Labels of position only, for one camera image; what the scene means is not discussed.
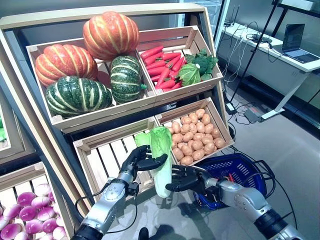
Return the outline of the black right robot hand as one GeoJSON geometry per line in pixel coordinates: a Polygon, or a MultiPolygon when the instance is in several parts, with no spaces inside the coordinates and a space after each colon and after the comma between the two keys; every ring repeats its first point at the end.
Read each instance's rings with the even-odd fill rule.
{"type": "Polygon", "coordinates": [[[165,185],[171,192],[192,190],[198,194],[206,193],[205,182],[211,175],[195,166],[172,165],[172,182],[165,185]]]}

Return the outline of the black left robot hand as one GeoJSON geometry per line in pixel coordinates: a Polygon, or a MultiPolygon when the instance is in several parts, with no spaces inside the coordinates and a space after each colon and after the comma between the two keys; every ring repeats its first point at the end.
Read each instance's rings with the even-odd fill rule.
{"type": "Polygon", "coordinates": [[[139,171],[150,171],[161,167],[167,160],[166,153],[158,157],[152,157],[150,145],[142,145],[135,148],[123,162],[118,174],[118,179],[132,183],[139,171]]]}

